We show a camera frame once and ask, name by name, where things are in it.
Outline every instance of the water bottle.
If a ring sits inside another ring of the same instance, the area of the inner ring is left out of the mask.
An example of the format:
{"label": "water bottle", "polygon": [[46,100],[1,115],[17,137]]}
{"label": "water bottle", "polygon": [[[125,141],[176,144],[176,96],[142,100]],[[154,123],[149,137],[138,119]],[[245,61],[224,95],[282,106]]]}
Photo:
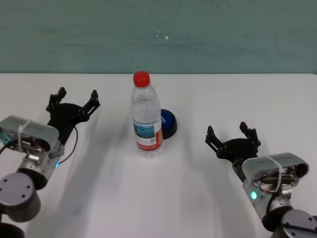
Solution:
{"label": "water bottle", "polygon": [[160,153],[163,143],[159,98],[147,72],[135,73],[133,81],[131,114],[135,138],[141,154],[152,158]]}

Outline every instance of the black base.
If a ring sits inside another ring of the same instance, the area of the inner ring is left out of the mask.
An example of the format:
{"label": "black base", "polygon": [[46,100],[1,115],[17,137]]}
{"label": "black base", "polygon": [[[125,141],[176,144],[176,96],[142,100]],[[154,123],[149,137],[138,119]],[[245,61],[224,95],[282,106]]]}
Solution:
{"label": "black base", "polygon": [[24,232],[11,224],[0,223],[0,237],[2,238],[24,238]]}

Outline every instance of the white table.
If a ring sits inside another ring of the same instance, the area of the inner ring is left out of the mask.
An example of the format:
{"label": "white table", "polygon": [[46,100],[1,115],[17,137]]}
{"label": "white table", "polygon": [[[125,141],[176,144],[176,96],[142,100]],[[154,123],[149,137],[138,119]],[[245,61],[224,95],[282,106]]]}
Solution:
{"label": "white table", "polygon": [[[49,95],[84,105],[97,89],[101,106],[78,125],[79,144],[39,191],[35,219],[18,224],[26,238],[268,238],[228,161],[205,144],[208,125],[222,141],[256,128],[258,155],[292,152],[310,165],[292,205],[317,215],[317,76],[311,74],[151,75],[162,108],[178,120],[164,154],[137,154],[129,103],[131,75],[0,74],[0,119],[47,123]],[[74,144],[66,144],[68,154]],[[0,177],[22,154],[6,150]],[[5,222],[13,223],[4,216]]]}

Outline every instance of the teal wall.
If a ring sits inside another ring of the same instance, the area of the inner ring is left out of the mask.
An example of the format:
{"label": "teal wall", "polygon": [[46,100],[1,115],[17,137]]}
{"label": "teal wall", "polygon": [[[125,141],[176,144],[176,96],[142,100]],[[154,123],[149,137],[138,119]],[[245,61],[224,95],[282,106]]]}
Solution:
{"label": "teal wall", "polygon": [[317,0],[0,0],[0,72],[317,73]]}

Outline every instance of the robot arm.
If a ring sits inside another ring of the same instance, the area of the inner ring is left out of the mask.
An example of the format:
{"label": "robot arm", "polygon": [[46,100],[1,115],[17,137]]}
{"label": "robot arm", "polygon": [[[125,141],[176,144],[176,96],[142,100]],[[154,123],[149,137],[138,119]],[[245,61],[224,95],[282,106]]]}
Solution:
{"label": "robot arm", "polygon": [[261,143],[256,130],[244,122],[240,129],[246,138],[222,143],[209,126],[206,143],[218,158],[232,162],[263,226],[272,238],[317,237],[317,220],[290,203],[292,188],[307,174],[308,164],[291,153],[257,157]]}
{"label": "robot arm", "polygon": [[[37,190],[47,185],[76,124],[88,121],[100,106],[96,90],[83,107],[61,104],[65,95],[64,88],[51,95],[46,108],[51,114],[48,125],[16,116],[0,122],[0,136],[4,143],[0,153],[8,148],[26,154],[17,172],[0,180],[0,215],[7,214],[15,222],[30,221],[38,214],[41,202]],[[1,225],[0,236],[7,231],[7,226]]]}

